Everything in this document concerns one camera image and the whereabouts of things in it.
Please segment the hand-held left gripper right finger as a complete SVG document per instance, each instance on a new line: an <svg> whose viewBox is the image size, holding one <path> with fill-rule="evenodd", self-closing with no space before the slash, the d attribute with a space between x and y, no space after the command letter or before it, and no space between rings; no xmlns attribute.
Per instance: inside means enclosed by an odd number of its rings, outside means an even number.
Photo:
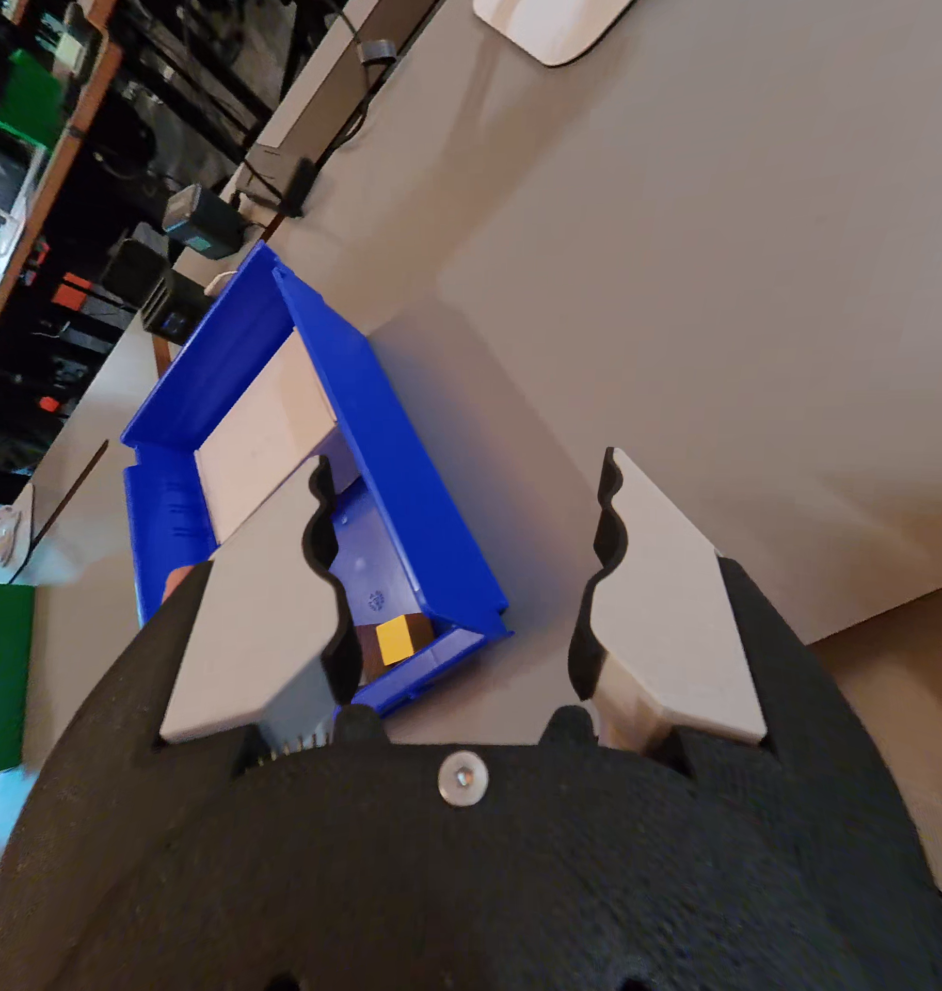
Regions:
<svg viewBox="0 0 942 991"><path fill-rule="evenodd" d="M599 568L567 665L609 746L647 753L676 728L758 745L767 725L724 558L621 448L605 449L598 502Z"/></svg>

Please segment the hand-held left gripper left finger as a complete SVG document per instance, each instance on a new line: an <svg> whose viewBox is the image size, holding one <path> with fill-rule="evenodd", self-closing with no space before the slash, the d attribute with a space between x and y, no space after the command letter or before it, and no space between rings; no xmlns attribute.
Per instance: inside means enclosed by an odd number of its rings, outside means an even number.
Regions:
<svg viewBox="0 0 942 991"><path fill-rule="evenodd" d="M336 494L323 455L299 466L213 554L163 719L171 744L254 726L271 750L324 743L360 686Z"/></svg>

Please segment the white cardboard mailer box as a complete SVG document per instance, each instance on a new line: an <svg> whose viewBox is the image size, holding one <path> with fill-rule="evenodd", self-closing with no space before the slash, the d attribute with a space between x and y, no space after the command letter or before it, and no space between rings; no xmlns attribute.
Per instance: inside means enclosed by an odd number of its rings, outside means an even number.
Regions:
<svg viewBox="0 0 942 991"><path fill-rule="evenodd" d="M297 328L195 452L215 540L223 544L337 426Z"/></svg>

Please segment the blue plastic bin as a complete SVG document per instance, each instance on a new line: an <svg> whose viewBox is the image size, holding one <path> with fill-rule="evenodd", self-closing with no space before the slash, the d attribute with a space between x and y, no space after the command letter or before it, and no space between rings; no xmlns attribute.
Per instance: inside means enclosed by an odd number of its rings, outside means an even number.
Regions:
<svg viewBox="0 0 942 991"><path fill-rule="evenodd" d="M355 619L390 605L389 580L408 588L437 638L359 688L380 715L418 699L482 646L508 636L508 601L425 451L365 336L266 244L245 257L121 435L139 623L159 609L170 571L216 550L195 453L253 379L296 333L336 417L359 477L339 489L340 546L377 512L385 536L366 560L387 578L341 578L358 594Z"/></svg>

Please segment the grey desk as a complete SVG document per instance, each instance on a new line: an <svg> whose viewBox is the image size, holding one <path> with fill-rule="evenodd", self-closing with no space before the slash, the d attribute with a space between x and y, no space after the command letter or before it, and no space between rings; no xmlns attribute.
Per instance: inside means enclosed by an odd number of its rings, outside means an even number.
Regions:
<svg viewBox="0 0 942 991"><path fill-rule="evenodd" d="M270 241L369 334L514 636L390 723L532 741L615 445L806 641L942 588L942 2L446 2Z"/></svg>

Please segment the yellow cube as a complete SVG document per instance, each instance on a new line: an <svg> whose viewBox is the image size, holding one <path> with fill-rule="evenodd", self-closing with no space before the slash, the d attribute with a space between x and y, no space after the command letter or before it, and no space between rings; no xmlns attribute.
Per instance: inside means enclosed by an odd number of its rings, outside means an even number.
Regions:
<svg viewBox="0 0 942 991"><path fill-rule="evenodd" d="M380 660L386 668L391 668L427 649L436 634L427 615L404 613L377 625L376 637Z"/></svg>

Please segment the green plastic bin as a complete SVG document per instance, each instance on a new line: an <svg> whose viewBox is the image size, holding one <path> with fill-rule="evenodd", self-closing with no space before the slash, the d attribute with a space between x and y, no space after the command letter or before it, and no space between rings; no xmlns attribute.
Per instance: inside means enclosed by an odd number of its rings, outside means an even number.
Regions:
<svg viewBox="0 0 942 991"><path fill-rule="evenodd" d="M61 83L29 52L9 57L0 99L0 130L48 154L54 152L66 116Z"/></svg>
<svg viewBox="0 0 942 991"><path fill-rule="evenodd" d="M0 585L0 771L21 762L35 589Z"/></svg>

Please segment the black power adapter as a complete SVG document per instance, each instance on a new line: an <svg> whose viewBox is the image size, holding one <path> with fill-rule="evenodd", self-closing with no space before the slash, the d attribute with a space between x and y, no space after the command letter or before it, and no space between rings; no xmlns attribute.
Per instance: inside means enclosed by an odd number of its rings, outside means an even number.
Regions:
<svg viewBox="0 0 942 991"><path fill-rule="evenodd" d="M212 305L196 281L165 269L139 309L142 328L170 344L184 346Z"/></svg>

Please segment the black square box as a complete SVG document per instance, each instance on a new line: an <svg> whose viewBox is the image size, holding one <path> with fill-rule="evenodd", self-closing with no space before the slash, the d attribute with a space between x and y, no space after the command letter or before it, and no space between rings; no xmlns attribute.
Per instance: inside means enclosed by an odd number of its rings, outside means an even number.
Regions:
<svg viewBox="0 0 942 991"><path fill-rule="evenodd" d="M107 294L137 310L168 268L167 254L134 237L123 237L111 250L98 284Z"/></svg>

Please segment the black battery charger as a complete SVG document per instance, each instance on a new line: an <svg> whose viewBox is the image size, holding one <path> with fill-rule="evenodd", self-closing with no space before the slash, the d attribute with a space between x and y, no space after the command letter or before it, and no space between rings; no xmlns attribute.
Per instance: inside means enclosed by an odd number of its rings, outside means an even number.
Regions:
<svg viewBox="0 0 942 991"><path fill-rule="evenodd" d="M212 189L192 183L167 200L163 230L169 239L211 261L237 254L248 221Z"/></svg>

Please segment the long wooden table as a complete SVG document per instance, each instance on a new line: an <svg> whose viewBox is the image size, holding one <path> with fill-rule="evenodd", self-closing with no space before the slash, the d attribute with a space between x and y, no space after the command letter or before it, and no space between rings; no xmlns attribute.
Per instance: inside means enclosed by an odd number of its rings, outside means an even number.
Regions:
<svg viewBox="0 0 942 991"><path fill-rule="evenodd" d="M30 172L17 197L16 213L5 214L0 249L0 319L123 62L123 48L113 40L109 29L117 2L77 2L77 6L81 20L97 39L94 56L88 61L89 72L74 77L76 100L54 148L33 150Z"/></svg>

